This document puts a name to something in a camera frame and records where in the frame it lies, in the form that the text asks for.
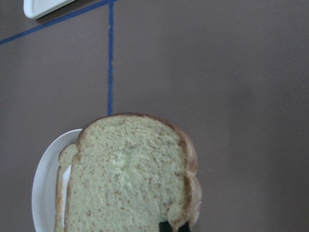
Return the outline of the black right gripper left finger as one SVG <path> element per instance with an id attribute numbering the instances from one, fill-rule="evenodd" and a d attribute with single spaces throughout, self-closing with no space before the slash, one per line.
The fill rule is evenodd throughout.
<path id="1" fill-rule="evenodd" d="M 169 222 L 168 221 L 160 222 L 159 231 L 160 232 L 172 232 L 172 228 Z"/>

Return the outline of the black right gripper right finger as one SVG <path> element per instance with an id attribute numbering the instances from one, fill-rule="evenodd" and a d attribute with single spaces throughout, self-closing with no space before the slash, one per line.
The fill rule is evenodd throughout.
<path id="1" fill-rule="evenodd" d="M 188 222 L 185 222 L 179 229 L 178 232 L 191 232 Z"/>

